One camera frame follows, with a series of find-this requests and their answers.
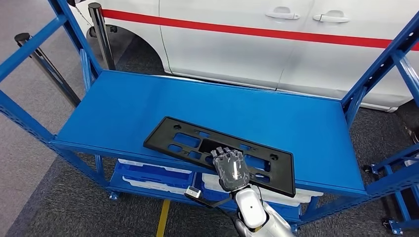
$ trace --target blue shelf board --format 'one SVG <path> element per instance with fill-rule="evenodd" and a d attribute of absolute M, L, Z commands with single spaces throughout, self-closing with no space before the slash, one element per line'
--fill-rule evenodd
<path fill-rule="evenodd" d="M 123 174 L 121 173 L 114 173 L 107 189 L 110 191 L 118 191 L 118 192 L 148 196 L 148 197 L 153 197 L 153 198 L 156 197 L 156 198 L 161 198 L 161 199 L 170 199 L 173 201 L 179 201 L 179 202 L 183 202 L 183 203 L 187 203 L 191 205 L 201 206 L 197 204 L 196 202 L 191 201 L 184 195 L 132 186 L 131 184 L 129 184 L 129 182 L 124 181 L 122 179 L 122 176 Z M 225 210 L 234 211 L 234 212 L 236 211 L 236 206 L 230 205 L 228 203 L 221 205 L 220 207 Z M 280 213 L 281 216 L 288 222 L 290 223 L 300 222 L 300 219 L 299 219 L 300 207 L 292 207 L 292 206 L 284 206 L 284 205 L 272 205 L 272 207 L 276 211 L 278 211 L 278 213 Z"/>
<path fill-rule="evenodd" d="M 297 188 L 366 194 L 336 100 L 103 71 L 51 143 L 79 152 L 214 173 L 143 147 L 165 116 L 293 153 Z"/>

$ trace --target black metal pole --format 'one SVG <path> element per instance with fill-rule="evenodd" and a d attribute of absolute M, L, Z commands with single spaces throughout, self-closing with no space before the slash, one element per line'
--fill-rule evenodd
<path fill-rule="evenodd" d="M 93 20 L 94 30 L 96 31 L 97 40 L 99 41 L 99 47 L 102 52 L 103 60 L 105 60 L 109 70 L 115 70 L 114 57 L 112 56 L 108 33 L 106 32 L 105 19 L 102 15 L 102 6 L 97 2 L 92 2 L 88 6 L 90 16 Z"/>
<path fill-rule="evenodd" d="M 14 40 L 21 47 L 25 44 L 31 35 L 29 33 L 20 33 L 14 37 Z M 55 87 L 64 95 L 64 97 L 77 107 L 80 103 L 80 98 L 74 93 L 72 88 L 67 84 L 63 76 L 59 73 L 56 67 L 51 63 L 48 57 L 44 54 L 41 48 L 37 48 L 32 54 L 31 58 L 38 65 L 38 67 L 45 73 L 48 79 L 55 85 Z"/>

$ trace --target black plastic panel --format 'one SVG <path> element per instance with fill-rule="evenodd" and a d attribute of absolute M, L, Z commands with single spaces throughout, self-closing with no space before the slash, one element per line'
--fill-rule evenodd
<path fill-rule="evenodd" d="M 215 170 L 211 150 L 240 150 L 251 173 L 251 184 L 289 197 L 295 196 L 293 155 L 278 149 L 165 117 L 144 141 L 144 147 Z"/>

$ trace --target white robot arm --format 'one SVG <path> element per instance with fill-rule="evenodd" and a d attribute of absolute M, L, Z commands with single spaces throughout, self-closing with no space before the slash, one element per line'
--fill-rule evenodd
<path fill-rule="evenodd" d="M 220 177 L 221 187 L 230 192 L 238 207 L 238 219 L 234 225 L 240 237 L 292 237 L 290 225 L 249 186 L 249 170 L 243 154 L 228 147 L 211 151 L 213 164 Z M 189 187 L 185 195 L 210 207 L 200 197 L 201 191 Z"/>

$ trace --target black cable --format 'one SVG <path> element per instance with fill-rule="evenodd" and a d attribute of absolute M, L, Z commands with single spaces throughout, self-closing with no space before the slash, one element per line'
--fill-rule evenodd
<path fill-rule="evenodd" d="M 259 189 L 259 194 L 260 194 L 260 202 L 262 203 L 262 205 L 263 205 L 263 199 L 262 199 L 262 192 L 260 191 L 260 188 L 259 188 L 259 186 L 256 186 L 257 187 L 257 189 Z"/>
<path fill-rule="evenodd" d="M 221 213 L 223 213 L 224 215 L 228 216 L 228 217 L 230 218 L 231 222 L 233 222 L 233 226 L 235 226 L 234 219 L 233 219 L 233 217 L 232 217 L 231 215 L 229 215 L 227 212 L 225 212 L 223 209 L 221 209 L 221 208 L 219 208 L 219 207 L 216 207 L 215 209 L 217 209 L 218 211 L 220 211 L 220 212 L 221 212 Z"/>

